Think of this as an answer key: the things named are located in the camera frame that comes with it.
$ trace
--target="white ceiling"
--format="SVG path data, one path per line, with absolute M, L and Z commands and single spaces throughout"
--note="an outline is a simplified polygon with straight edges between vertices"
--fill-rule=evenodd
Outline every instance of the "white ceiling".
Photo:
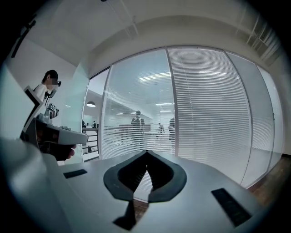
M 139 23 L 159 17 L 205 17 L 250 33 L 257 14 L 247 7 L 241 22 L 244 9 L 239 0 L 55 0 L 38 13 L 27 38 L 77 66 L 119 31 L 134 40 Z

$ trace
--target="black hair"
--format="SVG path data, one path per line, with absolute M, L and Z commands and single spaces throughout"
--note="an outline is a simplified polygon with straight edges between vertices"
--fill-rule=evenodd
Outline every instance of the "black hair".
M 48 75 L 50 75 L 51 78 L 56 79 L 56 81 L 58 81 L 58 73 L 57 73 L 55 70 L 50 70 L 50 71 L 47 71 L 47 72 L 45 73 L 45 76 L 44 76 L 44 78 L 42 79 L 41 83 L 44 83 L 44 82 L 45 82 L 46 77 L 47 77 Z

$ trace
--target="lamp shade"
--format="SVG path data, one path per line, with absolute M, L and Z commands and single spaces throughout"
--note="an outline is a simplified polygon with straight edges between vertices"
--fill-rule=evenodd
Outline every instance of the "lamp shade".
M 86 105 L 88 107 L 96 107 L 96 105 L 95 105 L 95 103 L 93 101 L 89 101 Z

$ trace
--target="railing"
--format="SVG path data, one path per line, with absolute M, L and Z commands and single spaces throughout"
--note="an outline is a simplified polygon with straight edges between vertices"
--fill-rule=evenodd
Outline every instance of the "railing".
M 87 141 L 87 143 L 88 142 L 96 142 L 96 145 L 93 145 L 93 146 L 88 146 L 88 147 L 83 147 L 83 149 L 87 149 L 88 151 L 87 152 L 84 152 L 83 153 L 83 155 L 85 155 L 85 154 L 90 154 L 90 153 L 93 153 L 93 152 L 97 152 L 97 153 L 99 153 L 99 143 L 98 143 L 98 129 L 96 129 L 96 128 L 82 128 L 82 133 L 86 133 L 86 131 L 95 131 L 96 132 L 96 134 L 95 135 L 88 135 L 88 141 Z M 90 141 L 90 137 L 97 137 L 97 140 L 91 140 Z

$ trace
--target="brown floor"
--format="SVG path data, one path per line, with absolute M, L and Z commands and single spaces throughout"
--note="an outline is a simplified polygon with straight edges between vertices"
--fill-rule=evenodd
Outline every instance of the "brown floor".
M 282 157 L 274 168 L 258 183 L 249 188 L 262 206 L 274 201 L 291 172 L 291 156 Z M 134 200 L 135 219 L 138 222 L 148 208 L 148 203 Z

